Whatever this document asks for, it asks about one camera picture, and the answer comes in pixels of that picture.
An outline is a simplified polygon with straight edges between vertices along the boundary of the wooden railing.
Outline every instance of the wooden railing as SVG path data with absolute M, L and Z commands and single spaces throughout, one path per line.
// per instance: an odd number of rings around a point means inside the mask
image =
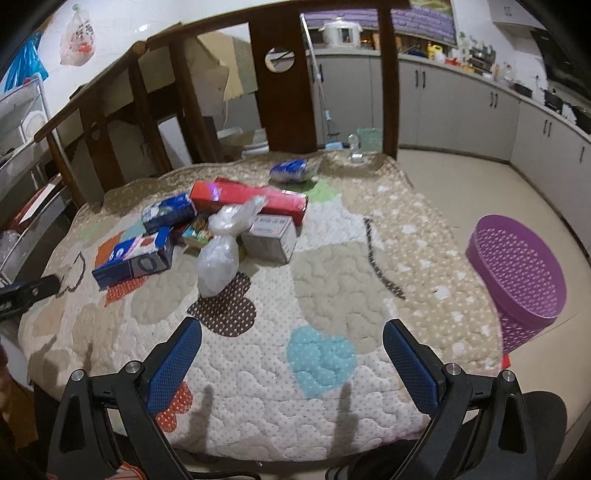
M 151 104 L 139 69 L 138 60 L 146 50 L 167 47 L 174 72 L 176 115 L 183 137 L 194 161 L 223 161 L 218 157 L 191 81 L 184 53 L 184 41 L 221 28 L 248 24 L 258 91 L 256 101 L 261 125 L 267 130 L 269 147 L 274 151 L 309 153 L 317 149 L 314 112 L 310 92 L 306 48 L 301 34 L 302 12 L 341 8 L 376 8 L 382 56 L 384 99 L 383 151 L 391 157 L 398 149 L 398 57 L 392 26 L 391 9 L 408 9 L 408 0 L 289 0 L 205 18 L 190 24 L 174 25 L 146 41 L 136 42 L 117 61 L 84 85 L 70 102 L 36 134 L 35 141 L 47 138 L 55 144 L 53 131 L 70 115 L 80 111 L 84 138 L 100 183 L 105 191 L 124 184 L 107 131 L 107 119 L 100 106 L 102 91 L 121 73 L 128 71 L 134 97 L 134 110 L 152 157 L 160 174 L 172 169 L 154 118 L 157 109 Z M 282 46 L 294 53 L 294 64 L 286 72 L 274 73 L 265 65 L 265 56 L 273 47 Z M 51 153 L 74 198 L 82 197 L 69 173 L 65 159 L 56 148 Z

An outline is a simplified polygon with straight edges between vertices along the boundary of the range hood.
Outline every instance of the range hood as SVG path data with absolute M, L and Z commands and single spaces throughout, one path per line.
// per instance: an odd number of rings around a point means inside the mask
M 578 67 L 562 52 L 560 46 L 546 30 L 533 29 L 531 36 L 538 44 L 548 80 L 561 83 L 567 88 L 591 100 L 591 95 L 585 88 L 582 75 Z

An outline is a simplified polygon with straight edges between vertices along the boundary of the red box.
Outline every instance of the red box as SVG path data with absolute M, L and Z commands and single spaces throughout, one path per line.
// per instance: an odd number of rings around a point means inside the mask
M 249 187 L 218 177 L 215 181 L 196 181 L 189 197 L 198 212 L 215 213 L 224 205 L 244 203 L 256 195 L 267 197 L 267 205 L 261 213 L 289 215 L 297 226 L 301 225 L 308 206 L 308 196 L 302 193 L 270 187 Z

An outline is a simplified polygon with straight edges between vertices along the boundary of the blue heart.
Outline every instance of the blue heart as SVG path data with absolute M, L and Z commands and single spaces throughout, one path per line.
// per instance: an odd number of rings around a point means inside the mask
M 338 336 L 325 338 L 309 325 L 292 332 L 287 361 L 306 398 L 341 386 L 357 364 L 351 342 Z
M 125 232 L 121 234 L 121 238 L 119 239 L 120 242 L 125 242 L 137 236 L 142 236 L 146 233 L 146 229 L 144 228 L 144 224 L 141 220 L 135 222 L 132 226 L 130 226 Z

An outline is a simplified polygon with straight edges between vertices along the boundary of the blue box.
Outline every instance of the blue box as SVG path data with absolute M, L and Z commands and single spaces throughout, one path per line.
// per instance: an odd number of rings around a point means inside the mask
M 165 226 L 152 235 L 137 236 L 115 245 L 107 262 L 92 271 L 99 288 L 168 270 L 173 263 L 170 230 Z
M 154 233 L 162 226 L 188 222 L 195 215 L 196 210 L 193 202 L 189 198 L 189 193 L 185 192 L 146 207 L 142 211 L 142 223 L 146 233 Z

